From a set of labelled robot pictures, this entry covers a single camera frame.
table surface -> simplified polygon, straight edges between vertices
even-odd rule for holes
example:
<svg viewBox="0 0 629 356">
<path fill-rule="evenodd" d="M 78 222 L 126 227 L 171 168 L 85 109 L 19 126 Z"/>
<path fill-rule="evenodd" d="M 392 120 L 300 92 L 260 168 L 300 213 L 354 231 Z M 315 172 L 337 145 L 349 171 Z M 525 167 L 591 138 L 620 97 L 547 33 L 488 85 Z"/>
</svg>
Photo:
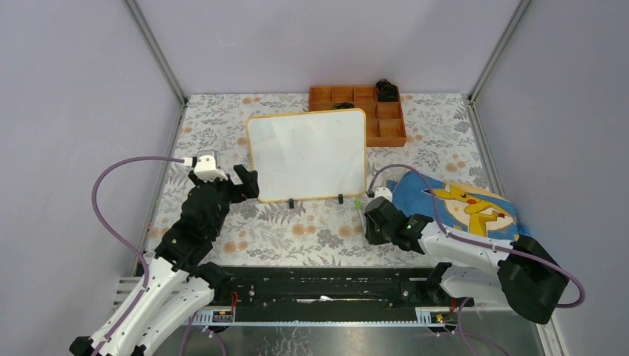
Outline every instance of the table surface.
<svg viewBox="0 0 629 356">
<path fill-rule="evenodd" d="M 406 163 L 436 179 L 488 188 L 470 119 L 461 94 L 402 94 L 407 141 L 402 148 L 368 148 L 368 182 L 379 168 Z M 251 169 L 245 122 L 252 115 L 307 111 L 308 94 L 193 95 L 185 111 L 175 157 L 219 152 L 222 169 Z M 148 233 L 145 256 L 152 258 L 162 235 L 179 219 L 181 204 L 194 187 L 188 169 L 171 164 Z M 399 179 L 401 169 L 382 174 Z M 388 245 L 369 245 L 352 201 L 336 199 L 233 204 L 203 262 L 227 266 L 434 266 L 445 261 Z"/>
</svg>

wooden tray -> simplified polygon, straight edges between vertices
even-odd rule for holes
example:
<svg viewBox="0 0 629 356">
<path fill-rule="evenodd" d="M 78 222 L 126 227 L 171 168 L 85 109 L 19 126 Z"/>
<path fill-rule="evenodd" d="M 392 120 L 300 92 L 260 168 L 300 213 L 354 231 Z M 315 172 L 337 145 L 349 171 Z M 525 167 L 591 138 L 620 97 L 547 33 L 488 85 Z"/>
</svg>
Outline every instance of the wooden tray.
<svg viewBox="0 0 629 356">
<path fill-rule="evenodd" d="M 378 102 L 375 86 L 317 86 L 310 87 L 308 111 L 332 110 L 341 102 L 351 102 L 367 116 L 367 146 L 403 147 L 406 144 L 406 129 L 402 104 Z"/>
</svg>

cable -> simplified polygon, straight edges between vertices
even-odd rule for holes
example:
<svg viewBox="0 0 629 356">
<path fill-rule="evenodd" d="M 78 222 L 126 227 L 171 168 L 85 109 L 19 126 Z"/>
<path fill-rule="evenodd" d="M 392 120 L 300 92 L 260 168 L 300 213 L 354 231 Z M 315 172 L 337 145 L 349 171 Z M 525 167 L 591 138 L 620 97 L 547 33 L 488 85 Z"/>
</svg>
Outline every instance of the cable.
<svg viewBox="0 0 629 356">
<path fill-rule="evenodd" d="M 192 314 L 192 316 L 190 317 L 190 320 L 188 320 L 188 325 L 185 327 L 185 331 L 183 332 L 183 337 L 181 339 L 181 346 L 179 347 L 179 356 L 183 356 L 184 354 L 185 343 L 186 341 L 188 341 L 188 336 L 190 335 L 190 331 L 192 330 L 192 322 L 194 321 L 194 318 L 197 316 L 198 312 L 199 312 L 198 310 L 195 311 L 194 314 Z M 216 332 L 213 332 L 212 330 L 209 330 L 209 334 L 210 334 L 210 337 L 216 337 L 220 345 L 220 349 L 223 351 L 223 356 L 227 356 L 227 348 L 225 347 L 225 342 L 223 341 L 223 339 L 220 336 L 218 336 Z"/>
<path fill-rule="evenodd" d="M 223 341 L 223 339 L 218 335 L 218 333 L 212 330 L 208 330 L 208 334 L 210 334 L 210 337 L 215 337 L 218 340 L 218 344 L 220 345 L 220 350 L 223 352 L 223 356 L 227 356 L 227 348 L 225 347 L 225 341 Z"/>
<path fill-rule="evenodd" d="M 467 338 L 465 337 L 465 333 L 463 332 L 463 324 L 461 323 L 461 319 L 463 316 L 463 307 L 465 306 L 465 304 L 470 301 L 470 298 L 465 298 L 463 299 L 463 303 L 461 303 L 461 305 L 458 307 L 458 316 L 456 318 L 456 323 L 458 324 L 458 330 L 459 330 L 459 334 L 461 334 L 461 339 L 463 339 L 463 342 L 465 343 L 465 346 L 467 346 L 467 348 L 472 352 L 472 354 L 474 356 L 478 356 L 478 354 L 476 353 L 476 351 L 474 351 L 474 349 L 472 349 L 472 345 L 470 345 L 470 342 L 467 341 Z"/>
<path fill-rule="evenodd" d="M 183 356 L 183 350 L 185 349 L 185 342 L 188 341 L 188 335 L 190 334 L 190 331 L 192 330 L 192 322 L 194 321 L 194 318 L 197 317 L 198 312 L 199 312 L 198 310 L 195 311 L 194 314 L 192 314 L 192 316 L 188 320 L 188 325 L 185 327 L 185 331 L 183 332 L 183 337 L 181 338 L 181 346 L 179 346 L 179 356 Z"/>
<path fill-rule="evenodd" d="M 107 229 L 107 231 L 109 231 L 109 233 L 113 235 L 113 237 L 115 237 L 124 246 L 126 246 L 129 250 L 131 250 L 131 252 L 133 252 L 136 255 L 136 257 L 138 257 L 139 262 L 142 264 L 142 268 L 144 269 L 144 279 L 142 280 L 142 287 L 143 287 L 143 289 L 141 289 L 139 291 L 139 293 L 136 295 L 134 300 L 131 302 L 131 304 L 129 305 L 127 310 L 125 310 L 125 312 L 122 313 L 122 315 L 120 316 L 118 321 L 116 321 L 115 324 L 111 327 L 111 329 L 109 329 L 109 332 L 107 334 L 105 334 L 105 336 L 104 336 L 105 340 L 109 340 L 111 338 L 111 335 L 114 332 L 116 332 L 116 330 L 120 327 L 122 322 L 125 321 L 127 316 L 131 313 L 131 311 L 134 309 L 136 304 L 139 302 L 140 298 L 142 298 L 142 295 L 144 294 L 144 290 L 146 289 L 146 286 L 148 285 L 148 264 L 146 263 L 146 260 L 144 259 L 144 256 L 142 256 L 142 254 L 137 250 L 137 248 L 135 248 L 135 246 L 131 245 L 124 237 L 120 236 L 120 234 L 118 234 L 118 232 L 116 232 L 116 230 L 114 230 L 111 227 L 111 225 L 109 225 L 109 223 L 105 220 L 105 218 L 102 216 L 102 214 L 100 212 L 100 209 L 99 209 L 99 206 L 98 206 L 98 202 L 96 200 L 96 196 L 98 195 L 98 190 L 99 190 L 99 187 L 100 187 L 100 183 L 102 182 L 102 180 L 110 172 L 112 172 L 114 169 L 120 167 L 121 165 L 126 165 L 127 163 L 139 162 L 139 161 L 166 161 L 166 162 L 177 162 L 177 163 L 183 163 L 184 162 L 183 159 L 170 158 L 170 157 L 160 157 L 160 156 L 141 156 L 141 157 L 129 158 L 129 159 L 122 160 L 122 161 L 120 161 L 118 163 L 114 163 L 112 166 L 110 166 L 109 168 L 105 169 L 100 174 L 100 176 L 98 177 L 96 182 L 94 183 L 94 187 L 92 188 L 92 208 L 94 209 L 94 213 L 96 214 L 96 217 L 101 222 L 101 224 Z M 92 352 L 91 356 L 97 356 L 100 353 L 100 349 L 102 349 L 102 347 L 104 345 L 105 345 L 105 341 L 101 341 L 98 344 L 98 346 L 94 349 L 94 351 Z"/>
<path fill-rule="evenodd" d="M 449 314 L 452 315 L 452 313 L 454 313 L 455 309 L 456 309 L 456 298 L 452 299 L 452 302 L 450 303 L 450 309 L 449 309 Z"/>
<path fill-rule="evenodd" d="M 238 303 L 238 292 L 233 291 L 232 293 L 230 293 L 231 295 L 231 320 L 235 320 L 236 315 L 234 315 L 234 308 L 236 307 L 236 304 Z"/>
<path fill-rule="evenodd" d="M 445 331 L 443 333 L 439 333 L 439 335 L 434 335 L 434 334 L 422 334 L 422 335 L 418 335 L 418 337 L 448 337 L 448 336 L 456 336 L 457 334 L 465 334 L 466 337 L 474 337 L 475 339 L 479 339 L 482 340 L 486 343 L 492 344 L 494 345 L 497 349 L 499 349 L 500 351 L 502 351 L 502 353 L 504 353 L 506 356 L 511 356 L 511 354 L 499 343 L 496 343 L 494 340 L 489 339 L 487 336 L 483 336 L 481 334 L 476 334 L 473 332 L 448 332 Z"/>
<path fill-rule="evenodd" d="M 571 280 L 576 285 L 576 288 L 579 290 L 579 298 L 577 298 L 576 301 L 574 301 L 572 303 L 568 303 L 568 304 L 557 304 L 557 308 L 564 308 L 564 309 L 566 309 L 566 308 L 575 308 L 575 307 L 580 306 L 581 304 L 583 304 L 583 302 L 585 301 L 585 287 L 581 284 L 581 282 L 579 282 L 579 280 L 576 279 L 576 277 L 574 275 L 572 275 L 570 272 L 566 271 L 565 269 L 559 267 L 558 265 L 556 265 L 554 263 L 550 263 L 550 262 L 544 260 L 543 258 L 537 257 L 537 256 L 532 255 L 532 254 L 528 254 L 526 252 L 517 251 L 515 249 L 510 249 L 510 248 L 504 248 L 504 247 L 501 247 L 501 246 L 493 246 L 493 245 L 490 245 L 489 243 L 482 243 L 482 242 L 475 241 L 475 240 L 469 240 L 469 239 L 466 239 L 465 237 L 460 237 L 458 235 L 455 235 L 452 232 L 448 232 L 448 230 L 446 230 L 446 226 L 441 221 L 441 217 L 439 216 L 439 210 L 438 210 L 438 207 L 437 207 L 437 198 L 435 196 L 435 191 L 432 189 L 432 186 L 430 186 L 430 183 L 428 182 L 428 179 L 426 179 L 426 176 L 424 176 L 422 173 L 420 173 L 417 169 L 415 169 L 415 168 L 413 168 L 413 167 L 411 167 L 409 165 L 402 164 L 402 163 L 395 163 L 395 164 L 392 164 L 392 165 L 386 165 L 386 166 L 380 168 L 380 170 L 375 173 L 375 175 L 372 178 L 371 183 L 369 184 L 369 190 L 368 191 L 373 191 L 373 186 L 375 184 L 375 180 L 380 175 L 380 173 L 382 173 L 386 169 L 393 168 L 393 167 L 402 167 L 402 168 L 409 169 L 409 170 L 413 171 L 414 173 L 416 173 L 421 178 L 421 180 L 424 181 L 424 183 L 426 184 L 426 187 L 428 188 L 428 191 L 430 191 L 430 197 L 432 198 L 432 206 L 435 209 L 435 221 L 437 222 L 437 225 L 439 226 L 439 229 L 441 229 L 441 231 L 444 234 L 446 234 L 446 236 L 451 237 L 454 240 L 460 241 L 462 243 L 469 243 L 470 245 L 476 245 L 476 246 L 489 248 L 489 249 L 494 248 L 496 251 L 505 252 L 505 253 L 508 253 L 508 254 L 514 254 L 516 256 L 528 258 L 529 260 L 533 260 L 533 261 L 535 261 L 537 263 L 541 263 L 542 265 L 544 265 L 544 266 L 546 266 L 548 268 L 551 268 L 551 269 L 553 269 L 553 270 L 563 274 L 565 277 L 567 277 L 569 280 Z"/>
</svg>

white wall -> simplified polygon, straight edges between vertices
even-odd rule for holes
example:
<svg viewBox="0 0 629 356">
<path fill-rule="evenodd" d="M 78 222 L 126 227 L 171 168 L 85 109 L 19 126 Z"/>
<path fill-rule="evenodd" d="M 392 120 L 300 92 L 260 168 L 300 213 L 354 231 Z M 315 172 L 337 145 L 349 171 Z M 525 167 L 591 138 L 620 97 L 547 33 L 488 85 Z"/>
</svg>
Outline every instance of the white wall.
<svg viewBox="0 0 629 356">
<path fill-rule="evenodd" d="M 587 289 L 558 311 L 570 356 L 627 354 L 628 13 L 533 2 L 478 100 L 507 195 Z"/>
<path fill-rule="evenodd" d="M 472 89 L 518 0 L 138 1 L 183 89 Z"/>
<path fill-rule="evenodd" d="M 93 215 L 93 181 L 166 154 L 177 111 L 122 1 L 0 3 L 0 354 L 69 355 L 106 321 L 132 256 Z M 123 168 L 100 194 L 133 243 L 158 173 Z"/>
</svg>

marker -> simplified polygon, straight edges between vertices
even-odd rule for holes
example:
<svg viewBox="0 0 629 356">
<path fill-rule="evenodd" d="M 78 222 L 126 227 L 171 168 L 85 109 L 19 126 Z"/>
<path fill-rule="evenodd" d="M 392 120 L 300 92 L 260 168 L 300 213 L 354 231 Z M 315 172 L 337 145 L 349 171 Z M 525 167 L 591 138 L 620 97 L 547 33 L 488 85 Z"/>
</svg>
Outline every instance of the marker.
<svg viewBox="0 0 629 356">
<path fill-rule="evenodd" d="M 354 199 L 354 205 L 356 205 L 356 210 L 358 210 L 358 219 L 360 219 L 360 225 L 363 227 L 363 233 L 365 233 L 367 222 L 365 221 L 365 214 L 363 213 L 363 205 L 358 198 Z"/>
</svg>

